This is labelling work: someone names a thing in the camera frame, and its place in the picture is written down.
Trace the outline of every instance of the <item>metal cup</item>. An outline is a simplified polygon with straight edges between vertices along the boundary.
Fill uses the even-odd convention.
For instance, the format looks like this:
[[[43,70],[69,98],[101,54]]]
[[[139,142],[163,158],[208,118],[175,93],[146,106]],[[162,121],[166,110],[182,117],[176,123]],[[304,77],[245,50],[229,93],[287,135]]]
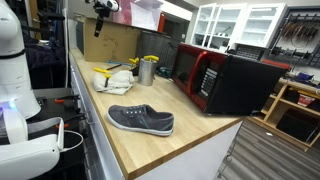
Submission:
[[[139,64],[138,83],[143,86],[152,86],[156,67],[156,61],[141,59]]]

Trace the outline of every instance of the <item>white robot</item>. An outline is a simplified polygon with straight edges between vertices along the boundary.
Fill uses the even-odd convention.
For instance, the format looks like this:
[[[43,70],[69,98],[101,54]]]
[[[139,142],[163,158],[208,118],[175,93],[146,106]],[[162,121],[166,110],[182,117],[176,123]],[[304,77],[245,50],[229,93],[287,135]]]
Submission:
[[[103,18],[108,17],[110,11],[119,11],[120,7],[115,0],[91,2],[95,3],[94,9],[99,14],[95,32],[98,36]],[[61,118],[26,123],[26,119],[39,111],[40,106],[31,88],[20,21],[5,0],[0,0],[0,138],[9,141],[9,144],[0,144],[0,179],[39,176],[57,164],[61,152],[72,149],[63,147],[64,123]],[[28,133],[56,124],[59,124],[58,134],[28,140]]]

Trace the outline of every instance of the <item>red microwave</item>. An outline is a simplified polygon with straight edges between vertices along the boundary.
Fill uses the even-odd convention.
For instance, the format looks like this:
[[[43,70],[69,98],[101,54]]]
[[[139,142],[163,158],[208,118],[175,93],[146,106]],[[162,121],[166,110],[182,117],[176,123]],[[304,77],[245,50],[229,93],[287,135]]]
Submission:
[[[172,79],[207,114],[260,112],[286,70],[235,55],[180,44]]]

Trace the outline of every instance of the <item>shoe sole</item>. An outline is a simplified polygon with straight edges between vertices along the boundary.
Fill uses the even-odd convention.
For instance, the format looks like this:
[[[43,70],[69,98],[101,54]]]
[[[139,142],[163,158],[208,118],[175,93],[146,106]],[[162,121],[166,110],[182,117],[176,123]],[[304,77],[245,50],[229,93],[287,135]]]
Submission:
[[[143,133],[149,133],[153,135],[158,135],[158,136],[170,136],[173,132],[173,128],[170,131],[158,131],[158,130],[153,130],[153,129],[141,129],[141,128],[129,128],[126,126],[123,126],[119,123],[117,123],[114,119],[111,118],[109,115],[109,112],[107,113],[108,119],[113,124],[119,129],[126,130],[126,131],[132,131],[132,132],[143,132]]]

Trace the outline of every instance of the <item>gray sneaker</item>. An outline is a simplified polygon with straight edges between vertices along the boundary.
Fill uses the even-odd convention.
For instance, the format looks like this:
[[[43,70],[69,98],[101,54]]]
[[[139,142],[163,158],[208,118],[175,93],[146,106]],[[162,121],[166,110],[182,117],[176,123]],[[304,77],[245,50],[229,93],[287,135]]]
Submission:
[[[156,112],[149,105],[111,106],[108,110],[109,121],[117,128],[169,136],[173,131],[173,115],[168,112]]]

